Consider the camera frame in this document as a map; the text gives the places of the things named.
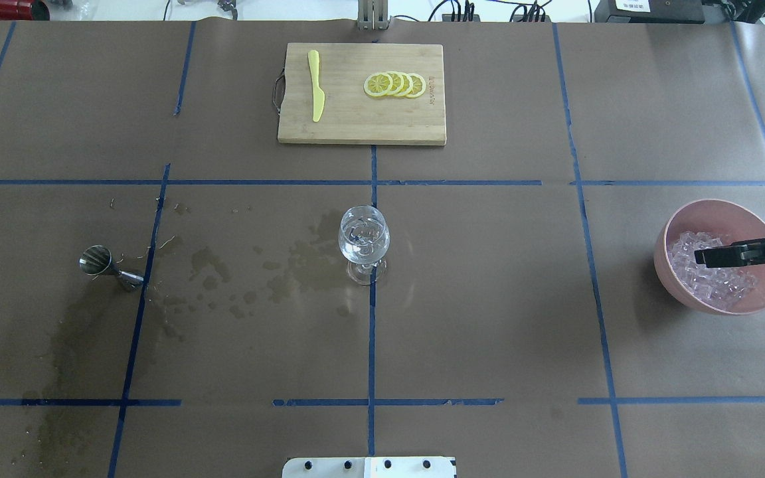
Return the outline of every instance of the wooden cutting board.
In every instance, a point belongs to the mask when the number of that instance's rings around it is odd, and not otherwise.
[[[327,101],[312,121],[309,50],[321,54]],[[365,78],[397,70],[419,73],[427,90],[415,99],[371,98]],[[328,145],[444,145],[444,52],[441,45],[396,43],[288,43],[280,143]]]

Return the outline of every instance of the water spill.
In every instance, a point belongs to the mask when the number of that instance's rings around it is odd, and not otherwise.
[[[48,338],[48,357],[51,376],[42,391],[28,390],[24,398],[95,396],[98,390],[114,390],[119,387],[119,375],[113,367],[97,366],[103,363],[102,351],[109,337],[115,337],[121,309],[137,305],[136,294],[122,291],[109,281],[85,287],[81,295],[66,308],[63,317]],[[67,465],[64,457],[73,451],[88,450],[95,442],[92,435],[100,418],[107,410],[90,406],[42,406],[42,421],[36,428],[25,428],[31,442],[37,440],[33,459],[46,471],[32,472],[30,476],[63,476]],[[21,451],[21,457],[27,454]]]
[[[282,275],[267,282],[270,288],[268,299],[279,303],[295,291],[330,290],[344,286],[345,262],[336,236],[341,217],[342,212],[331,209],[321,216],[317,226],[309,227],[315,239],[294,242],[288,249],[288,266]]]
[[[231,312],[232,315],[234,315],[234,318],[237,319],[243,319],[246,317],[246,314],[238,307],[237,305],[233,305],[230,308],[228,308],[228,311]]]
[[[218,288],[218,279],[215,276],[207,276],[203,281],[203,287],[205,287],[206,290],[215,290]]]
[[[188,208],[187,206],[185,206],[185,204],[181,202],[177,202],[175,205],[173,205],[173,211],[175,211],[176,214],[181,216],[182,214],[185,214],[186,212],[190,214],[191,208]]]
[[[232,275],[228,266],[209,247],[200,249],[191,256],[192,274],[188,280],[193,281],[207,266],[212,266],[223,282],[231,281]]]
[[[161,330],[164,332],[164,335],[166,335],[167,338],[178,339],[179,342],[185,342],[185,336],[179,333],[179,330],[176,329],[176,327],[174,327],[172,324],[165,323],[161,325]]]
[[[182,303],[188,303],[188,299],[185,299],[185,297],[164,297],[164,305],[172,307],[174,305],[182,305]]]

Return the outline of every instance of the jigger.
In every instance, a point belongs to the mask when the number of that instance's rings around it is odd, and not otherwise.
[[[89,276],[116,276],[126,291],[137,290],[143,285],[143,278],[133,272],[119,270],[114,263],[112,252],[104,246],[93,246],[82,253],[78,266]]]

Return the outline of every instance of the yellow knife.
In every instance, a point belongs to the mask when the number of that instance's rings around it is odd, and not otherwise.
[[[312,121],[321,121],[324,113],[324,102],[327,95],[321,90],[319,77],[321,76],[321,54],[318,50],[309,50],[309,71],[312,73]]]

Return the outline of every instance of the red object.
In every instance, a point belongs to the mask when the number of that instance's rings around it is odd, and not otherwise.
[[[40,0],[0,0],[0,19],[49,19],[49,8]]]

